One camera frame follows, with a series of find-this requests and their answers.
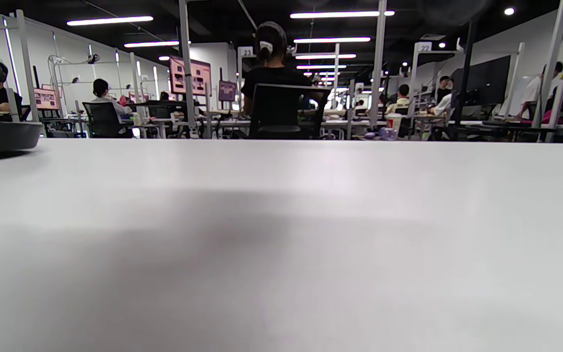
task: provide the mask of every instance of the black ceiling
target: black ceiling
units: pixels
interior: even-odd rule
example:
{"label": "black ceiling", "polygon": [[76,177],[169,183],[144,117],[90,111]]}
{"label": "black ceiling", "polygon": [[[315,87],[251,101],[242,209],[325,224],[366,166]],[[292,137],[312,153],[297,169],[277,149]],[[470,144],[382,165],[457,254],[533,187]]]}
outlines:
{"label": "black ceiling", "polygon": [[[341,60],[348,65],[343,78],[353,75],[367,80],[375,51],[377,18],[346,18],[293,20],[291,13],[326,11],[375,11],[377,0],[244,0],[253,20],[279,23],[288,35],[289,42],[296,38],[319,38],[335,36],[369,36],[369,43],[345,43],[342,53],[355,53],[357,58]],[[557,9],[559,0],[494,0],[492,6],[479,20],[476,40],[482,40],[512,26],[531,20]],[[503,10],[513,6],[516,13],[505,16]],[[96,42],[124,49],[123,44],[174,40],[179,25],[176,0],[0,0],[0,13],[7,14],[14,9],[23,9],[25,15],[39,22],[79,34]],[[144,31],[129,24],[69,27],[69,20],[110,17],[109,11],[117,16],[151,15],[152,22],[142,22]],[[384,42],[384,63],[390,70],[398,70],[402,62],[411,60],[414,43],[424,34],[445,34],[441,42],[446,49],[454,49],[456,38],[465,38],[467,26],[436,27],[426,23],[418,13],[415,1],[388,0],[388,10],[396,11],[387,18]],[[193,43],[229,42],[235,46],[253,44],[253,27],[244,14],[238,0],[190,0],[188,3],[190,36]],[[333,44],[313,44],[310,52],[333,51]],[[301,44],[299,52],[307,52],[308,45]],[[170,47],[148,47],[135,49],[137,55],[159,62],[158,57],[176,54]],[[312,60],[310,64],[333,64],[333,60]]]}

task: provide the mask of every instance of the black chair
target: black chair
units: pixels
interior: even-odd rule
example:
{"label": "black chair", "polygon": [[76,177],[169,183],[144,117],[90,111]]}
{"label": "black chair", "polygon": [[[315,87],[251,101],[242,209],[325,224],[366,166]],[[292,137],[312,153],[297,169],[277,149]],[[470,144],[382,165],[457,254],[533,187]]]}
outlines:
{"label": "black chair", "polygon": [[92,138],[132,138],[131,126],[123,125],[114,105],[105,103],[82,103],[88,114],[88,125]]}
{"label": "black chair", "polygon": [[[253,110],[249,138],[253,139],[310,139],[319,138],[325,105],[331,90],[328,88],[270,85],[259,83],[253,93]],[[303,97],[322,93],[314,99],[319,108],[299,121]]]}
{"label": "black chair", "polygon": [[29,116],[29,112],[31,111],[31,107],[29,105],[22,105],[21,106],[21,115],[19,117],[20,122],[27,121],[27,117]]}

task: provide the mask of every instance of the white table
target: white table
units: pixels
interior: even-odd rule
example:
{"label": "white table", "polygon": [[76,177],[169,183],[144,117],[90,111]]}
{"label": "white table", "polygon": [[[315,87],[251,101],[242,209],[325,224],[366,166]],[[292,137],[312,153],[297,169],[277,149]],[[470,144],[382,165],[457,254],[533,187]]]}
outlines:
{"label": "white table", "polygon": [[10,351],[563,352],[563,145],[42,139]]}

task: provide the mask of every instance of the fluorescent light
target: fluorescent light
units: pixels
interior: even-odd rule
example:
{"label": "fluorescent light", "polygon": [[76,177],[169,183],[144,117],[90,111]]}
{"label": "fluorescent light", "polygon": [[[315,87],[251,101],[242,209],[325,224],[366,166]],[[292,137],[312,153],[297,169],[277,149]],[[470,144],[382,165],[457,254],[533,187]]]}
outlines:
{"label": "fluorescent light", "polygon": [[125,47],[148,47],[148,46],[175,46],[179,45],[179,40],[171,42],[149,42],[149,43],[128,43]]}
{"label": "fluorescent light", "polygon": [[[319,68],[336,68],[336,65],[299,65],[297,69],[319,69]],[[346,65],[338,65],[338,68],[346,68]]]}
{"label": "fluorescent light", "polygon": [[153,21],[151,16],[138,17],[117,17],[117,18],[97,18],[96,20],[69,21],[69,26],[89,26],[91,24],[112,24],[112,23],[130,23],[130,22],[149,22]]}
{"label": "fluorescent light", "polygon": [[370,42],[369,37],[359,38],[308,38],[308,39],[295,39],[295,43],[359,43]]}
{"label": "fluorescent light", "polygon": [[377,17],[379,11],[345,11],[339,13],[293,13],[290,18],[341,18],[341,17]]}
{"label": "fluorescent light", "polygon": [[[335,72],[317,72],[317,75],[319,76],[333,76],[335,75]],[[311,76],[312,73],[311,72],[304,72],[303,73],[304,76]]]}
{"label": "fluorescent light", "polygon": [[[339,54],[339,59],[353,59],[357,56],[356,54]],[[316,54],[316,55],[297,55],[295,59],[297,60],[316,60],[316,59],[335,59],[336,54]]]}

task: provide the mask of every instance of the hair tie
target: hair tie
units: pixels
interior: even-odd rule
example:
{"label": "hair tie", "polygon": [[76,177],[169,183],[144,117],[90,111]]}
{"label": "hair tie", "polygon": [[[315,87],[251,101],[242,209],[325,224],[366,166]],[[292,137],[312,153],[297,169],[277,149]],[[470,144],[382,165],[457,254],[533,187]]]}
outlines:
{"label": "hair tie", "polygon": [[260,41],[260,49],[268,49],[269,53],[273,53],[273,45],[269,42],[264,42],[264,40]]}

